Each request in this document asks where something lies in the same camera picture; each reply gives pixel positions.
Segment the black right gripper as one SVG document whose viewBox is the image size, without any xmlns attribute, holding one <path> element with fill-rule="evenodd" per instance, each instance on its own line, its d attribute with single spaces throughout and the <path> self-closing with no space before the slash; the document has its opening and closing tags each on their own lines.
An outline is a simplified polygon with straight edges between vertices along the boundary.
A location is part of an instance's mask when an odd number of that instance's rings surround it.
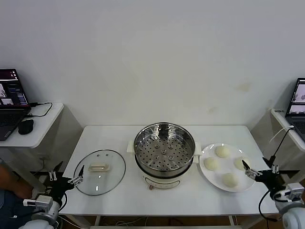
<svg viewBox="0 0 305 229">
<path fill-rule="evenodd" d="M 260 170 L 257 171 L 255 169 L 251 169 L 249 165 L 242 160 L 242 164 L 244 167 L 244 173 L 252 180 L 256 180 L 256 182 L 263 183 L 269 191 L 280 191 L 284 190 L 284 184 L 281 180 L 281 176 L 279 173 L 279 166 L 274 165 L 276 157 L 271 156 L 269 159 L 263 157 L 263 161 L 270 168 L 269 170 Z"/>
</svg>

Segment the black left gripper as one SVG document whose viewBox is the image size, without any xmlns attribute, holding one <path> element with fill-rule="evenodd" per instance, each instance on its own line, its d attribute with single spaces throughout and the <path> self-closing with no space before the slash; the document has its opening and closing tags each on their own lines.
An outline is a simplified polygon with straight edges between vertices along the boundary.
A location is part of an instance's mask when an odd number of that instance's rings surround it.
<svg viewBox="0 0 305 229">
<path fill-rule="evenodd" d="M 53 201 L 62 203 L 62 198 L 66 191 L 74 189 L 83 181 L 84 165 L 81 167 L 76 178 L 60 177 L 57 178 L 56 173 L 59 171 L 63 164 L 61 161 L 53 169 L 49 171 L 50 181 L 54 181 L 52 188 L 47 196 L 52 197 Z"/>
</svg>

